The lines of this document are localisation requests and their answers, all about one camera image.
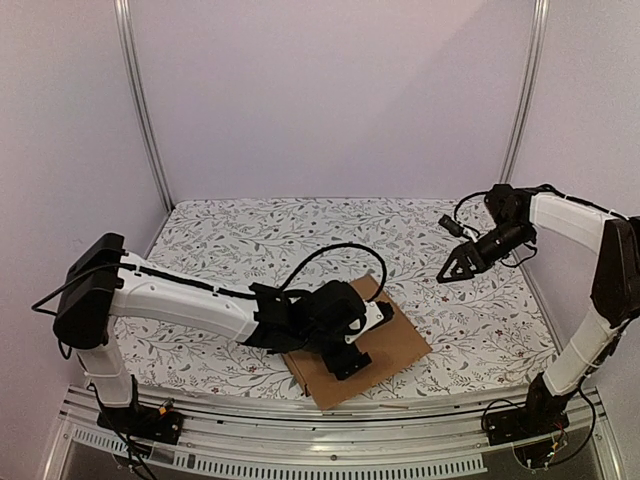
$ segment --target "white robotic arm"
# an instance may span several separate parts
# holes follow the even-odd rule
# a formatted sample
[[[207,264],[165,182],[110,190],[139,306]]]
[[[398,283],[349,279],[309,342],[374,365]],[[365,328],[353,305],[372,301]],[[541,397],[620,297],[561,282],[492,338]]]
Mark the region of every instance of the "white robotic arm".
[[[138,403],[137,383],[126,371],[113,332],[119,316],[195,327],[273,353],[308,350],[320,354],[338,380],[371,363],[355,341],[393,316],[389,303],[375,301],[386,279],[384,261],[363,245],[319,250],[281,287],[225,287],[154,266],[126,252],[123,242],[120,235],[105,234],[69,269],[66,284],[32,307],[55,315],[55,335],[76,350],[96,389],[102,412],[98,423],[122,434],[175,443],[181,416],[172,412],[165,418],[168,409],[159,415]],[[371,299],[363,300],[351,285],[336,280],[313,292],[287,288],[307,262],[334,248],[358,248],[380,261],[382,279]],[[40,308],[57,294],[57,312]]]
[[[117,317],[144,317],[195,327],[238,343],[250,341],[258,328],[256,315],[259,316],[260,307],[249,287],[216,285],[154,266],[131,252],[126,252],[122,260],[130,269],[118,269],[121,287],[113,292],[106,344],[77,350],[85,374],[96,386],[106,407],[128,407],[133,397],[131,378],[113,335]],[[343,333],[345,347],[385,318],[376,302],[364,302],[364,305],[364,318],[353,320],[349,333]],[[303,345],[306,342],[307,339],[300,341],[299,346],[306,346]],[[295,346],[286,344],[284,348],[288,351]],[[274,342],[270,348],[279,347],[278,342]]]
[[[532,197],[529,220],[534,226],[556,232],[600,254],[609,213],[575,203],[553,193]],[[567,395],[578,387],[589,368],[598,368],[598,357],[616,338],[621,327],[613,327],[589,300],[582,324],[558,359],[544,372],[543,379],[553,396]]]
[[[487,271],[518,246],[535,243],[536,227],[567,237],[598,256],[586,316],[561,355],[533,380],[526,406],[486,416],[483,427],[489,440],[500,444],[549,433],[556,424],[568,426],[568,400],[613,354],[626,327],[640,316],[640,218],[623,217],[549,185],[495,185],[483,195],[496,227],[480,238],[467,235],[469,227],[455,218],[445,215],[440,220],[452,235],[469,241],[451,252],[437,276],[439,282],[467,280]]]

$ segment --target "black mount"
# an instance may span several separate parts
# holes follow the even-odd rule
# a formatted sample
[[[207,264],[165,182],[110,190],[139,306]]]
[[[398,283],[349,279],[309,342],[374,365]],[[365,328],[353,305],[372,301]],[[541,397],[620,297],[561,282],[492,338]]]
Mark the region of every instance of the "black mount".
[[[536,230],[529,221],[531,197],[535,189],[514,189],[498,184],[487,193],[484,202],[496,227],[477,242],[468,241],[455,247],[436,276],[438,283],[470,280],[486,272],[516,247],[536,242]],[[440,225],[453,236],[462,236],[462,227],[444,215]]]
[[[108,428],[124,436],[131,435],[154,442],[177,445],[182,432],[184,416],[171,409],[173,399],[165,402],[160,408],[141,405],[138,401],[138,382],[133,375],[131,382],[133,393],[131,403],[126,408],[106,407],[96,393],[100,406],[98,426]]]

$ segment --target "floral tablecloth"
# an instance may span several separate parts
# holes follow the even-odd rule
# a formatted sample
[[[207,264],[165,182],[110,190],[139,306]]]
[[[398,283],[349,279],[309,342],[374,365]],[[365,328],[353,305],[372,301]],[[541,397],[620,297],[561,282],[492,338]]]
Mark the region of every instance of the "floral tablecloth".
[[[437,222],[449,200],[271,199],[178,204],[149,260],[227,285],[279,285],[308,254],[353,241],[387,261],[387,292],[433,352],[363,394],[372,400],[454,394],[524,384],[555,349],[519,269],[501,265],[474,280],[439,285],[435,275],[459,242]],[[493,226],[480,203],[461,217]],[[379,274],[366,252],[336,250],[292,286]],[[302,391],[282,358],[194,328],[121,318],[126,366],[145,384],[183,391],[297,399]]]

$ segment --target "brown cardboard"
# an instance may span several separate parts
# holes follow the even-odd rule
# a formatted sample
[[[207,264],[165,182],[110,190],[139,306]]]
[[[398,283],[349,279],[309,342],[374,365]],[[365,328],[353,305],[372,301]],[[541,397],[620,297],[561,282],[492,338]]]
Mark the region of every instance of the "brown cardboard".
[[[370,275],[354,280],[351,285],[362,298],[369,298],[378,288]],[[311,395],[321,410],[355,397],[431,352],[429,344],[385,292],[377,300],[391,303],[393,319],[356,340],[360,351],[367,352],[372,362],[348,379],[337,380],[327,371],[320,355],[301,350],[284,355],[304,394]]]

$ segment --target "white enclosure wall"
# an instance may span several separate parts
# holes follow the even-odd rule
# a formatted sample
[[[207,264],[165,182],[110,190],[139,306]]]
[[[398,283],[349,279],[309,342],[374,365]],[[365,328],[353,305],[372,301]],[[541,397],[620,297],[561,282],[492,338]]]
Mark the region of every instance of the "white enclosure wall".
[[[25,480],[79,375],[29,305],[105,231],[143,253],[163,211],[111,2],[1,2],[0,78],[0,477]]]
[[[640,4],[551,2],[544,53],[514,183],[560,190],[640,214]],[[586,311],[595,257],[540,235],[528,263],[566,342]],[[640,324],[629,328],[596,383],[629,478],[640,472]]]
[[[132,2],[172,193],[485,188],[505,156],[534,3]]]

